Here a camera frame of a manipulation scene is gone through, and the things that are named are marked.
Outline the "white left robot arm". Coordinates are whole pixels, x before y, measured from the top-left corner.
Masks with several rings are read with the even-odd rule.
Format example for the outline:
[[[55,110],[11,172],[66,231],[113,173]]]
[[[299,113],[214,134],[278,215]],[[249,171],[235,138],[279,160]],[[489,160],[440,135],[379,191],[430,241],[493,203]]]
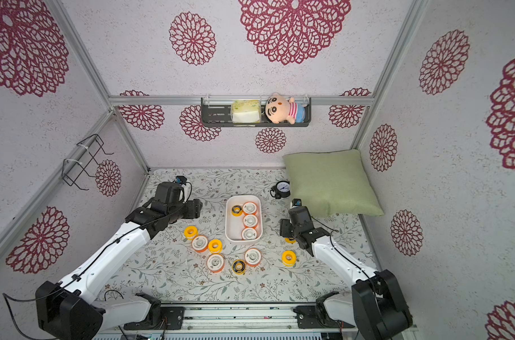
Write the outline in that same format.
[[[56,339],[93,339],[126,324],[158,327],[161,302],[146,293],[121,300],[98,300],[108,280],[139,249],[178,220],[200,217],[202,202],[192,199],[184,176],[158,184],[155,196],[136,208],[117,232],[59,282],[43,283],[35,293],[39,328]]]

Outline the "white plastic storage box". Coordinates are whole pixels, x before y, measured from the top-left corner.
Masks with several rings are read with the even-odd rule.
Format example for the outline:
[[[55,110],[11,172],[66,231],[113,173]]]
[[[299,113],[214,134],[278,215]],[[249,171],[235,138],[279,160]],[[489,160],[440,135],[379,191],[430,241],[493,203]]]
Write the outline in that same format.
[[[254,240],[242,239],[241,233],[244,229],[243,218],[245,214],[239,217],[234,217],[231,214],[231,208],[234,205],[243,206],[243,204],[246,202],[254,202],[258,205],[258,212],[256,213],[256,216],[259,217],[260,222],[259,225],[255,228],[257,230],[257,239]],[[252,245],[261,239],[263,236],[263,217],[260,198],[255,195],[236,195],[228,199],[226,202],[225,235],[230,242],[239,245]]]

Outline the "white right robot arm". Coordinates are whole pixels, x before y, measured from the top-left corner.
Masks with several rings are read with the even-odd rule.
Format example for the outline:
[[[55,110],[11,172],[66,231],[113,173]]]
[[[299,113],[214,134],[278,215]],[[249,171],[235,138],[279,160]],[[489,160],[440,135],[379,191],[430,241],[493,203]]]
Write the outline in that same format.
[[[293,206],[280,222],[280,236],[294,239],[350,286],[348,299],[331,293],[316,301],[326,317],[355,326],[363,339],[393,339],[411,328],[413,316],[396,276],[365,265],[314,223],[307,207]]]

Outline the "black yellow small tape roll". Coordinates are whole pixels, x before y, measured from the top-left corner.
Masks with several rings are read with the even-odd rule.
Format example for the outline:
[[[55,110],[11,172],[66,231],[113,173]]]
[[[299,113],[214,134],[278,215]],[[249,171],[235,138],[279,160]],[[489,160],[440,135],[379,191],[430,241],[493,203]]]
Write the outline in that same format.
[[[234,205],[234,206],[231,208],[231,214],[232,214],[234,217],[242,216],[242,215],[243,215],[243,207],[242,207],[241,205]]]

